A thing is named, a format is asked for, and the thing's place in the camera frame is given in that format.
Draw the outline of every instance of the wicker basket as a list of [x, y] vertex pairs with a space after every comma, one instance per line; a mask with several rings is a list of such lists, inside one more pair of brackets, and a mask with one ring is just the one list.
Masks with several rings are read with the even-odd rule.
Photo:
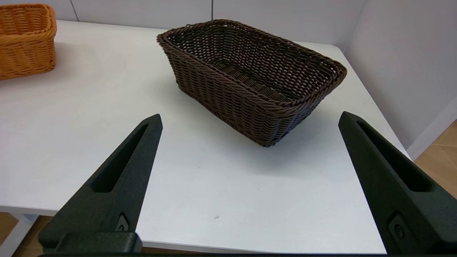
[[0, 80], [54, 69], [56, 31], [48, 5], [0, 6]]
[[237, 21], [188, 25], [157, 41], [183, 92], [267, 147], [300, 124], [347, 73], [337, 61]]

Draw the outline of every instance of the white table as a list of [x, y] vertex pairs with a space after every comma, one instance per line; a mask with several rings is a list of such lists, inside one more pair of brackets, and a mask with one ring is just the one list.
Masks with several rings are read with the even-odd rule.
[[137, 233], [203, 252], [385, 253], [338, 130], [343, 111], [405, 150], [343, 53], [343, 83], [263, 148], [182, 93], [160, 29], [58, 21], [54, 71], [0, 81], [0, 211], [54, 215], [144, 118], [164, 130]]

